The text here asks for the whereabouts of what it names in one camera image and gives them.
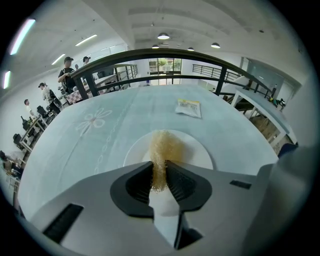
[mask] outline fluorescent light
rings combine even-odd
[[[89,36],[88,38],[82,40],[81,42],[78,42],[75,46],[79,46],[79,45],[83,44],[85,41],[88,41],[89,39],[94,38],[96,36],[97,36],[96,34]]]
[[[220,45],[217,42],[214,42],[213,44],[211,44],[211,47],[219,49]]]
[[[11,71],[8,71],[4,75],[3,89],[6,89],[9,86],[10,74],[11,74]]]
[[[27,35],[28,31],[31,29],[32,25],[36,22],[35,19],[28,19],[22,26],[19,35],[17,36],[13,47],[11,49],[10,55],[14,55],[17,53],[22,41],[24,40],[25,36]]]
[[[51,65],[54,65],[57,63],[58,60],[60,60],[63,56],[65,56],[66,54],[61,54],[61,56],[59,58],[57,58]]]
[[[158,35],[158,39],[162,39],[162,40],[165,40],[165,39],[169,39],[170,38],[170,36],[167,34],[167,33],[160,33],[159,35]]]

